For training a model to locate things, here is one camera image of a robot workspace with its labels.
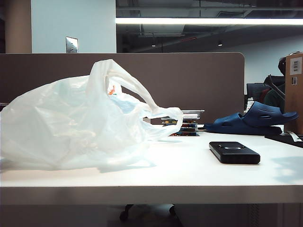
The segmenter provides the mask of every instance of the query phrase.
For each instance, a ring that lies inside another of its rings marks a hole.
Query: brown partition panel
[[[88,75],[94,62],[114,59],[161,107],[204,109],[212,122],[244,108],[244,57],[218,53],[0,54],[0,102],[53,81]]]

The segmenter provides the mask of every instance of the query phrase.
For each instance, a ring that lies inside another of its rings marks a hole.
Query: white plastic bag
[[[122,93],[121,85],[146,103]],[[143,117],[170,116],[157,127]],[[14,99],[1,111],[1,156],[12,161],[73,169],[124,165],[147,140],[179,131],[179,108],[158,107],[145,87],[113,60],[96,62],[89,76],[61,79]]]

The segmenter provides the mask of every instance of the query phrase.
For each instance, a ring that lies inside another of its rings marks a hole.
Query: slipper
[[[244,135],[279,135],[282,133],[279,127],[253,127],[247,125],[239,113],[234,113],[224,118],[218,118],[212,124],[205,124],[207,132],[226,133],[226,134],[244,134]]]
[[[298,118],[297,112],[281,113],[279,107],[254,102],[242,120],[250,126],[279,125]]]

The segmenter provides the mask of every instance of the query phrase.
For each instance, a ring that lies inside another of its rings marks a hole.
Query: stack of books
[[[200,114],[204,110],[182,110],[184,113],[183,123],[180,131],[171,134],[171,136],[199,136],[198,132],[198,123],[196,120],[200,119]],[[177,124],[176,119],[169,117],[161,118],[163,126]]]

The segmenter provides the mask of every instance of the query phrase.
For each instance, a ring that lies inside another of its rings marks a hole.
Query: phone case
[[[260,155],[239,142],[210,142],[209,148],[224,164],[258,164]]]

